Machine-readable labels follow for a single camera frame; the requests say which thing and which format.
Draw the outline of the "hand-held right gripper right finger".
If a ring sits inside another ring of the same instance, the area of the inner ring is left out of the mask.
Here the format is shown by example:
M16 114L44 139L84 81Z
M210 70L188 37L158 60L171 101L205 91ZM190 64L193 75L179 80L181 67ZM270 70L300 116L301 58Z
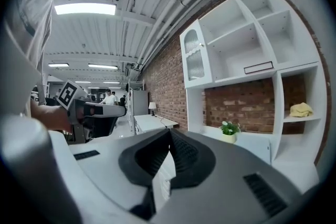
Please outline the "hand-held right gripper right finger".
M212 173L197 187L174 189L152 223L263 223L271 218L245 177L257 175L277 194L287 208L300 191L282 173L250 151L202 134L184 134L208 146L216 157Z

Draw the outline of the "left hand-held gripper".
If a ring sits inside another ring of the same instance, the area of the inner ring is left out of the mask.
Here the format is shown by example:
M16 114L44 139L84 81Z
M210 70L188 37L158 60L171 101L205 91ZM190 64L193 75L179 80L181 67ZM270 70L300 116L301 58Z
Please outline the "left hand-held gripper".
M68 143L88 143L94 138L109 136L119 117L125 116L123 106L94 103L79 85L67 81L57 98L67 111L71 132L64 136Z

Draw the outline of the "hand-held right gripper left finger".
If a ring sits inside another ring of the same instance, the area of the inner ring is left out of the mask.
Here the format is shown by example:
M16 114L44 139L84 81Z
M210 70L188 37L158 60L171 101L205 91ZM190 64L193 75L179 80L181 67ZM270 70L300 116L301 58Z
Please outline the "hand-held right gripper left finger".
M56 163L82 221L141 220L131 210L143 202L146 188L129 182L119 167L119 156L155 134L68 145L63 135L49 132Z

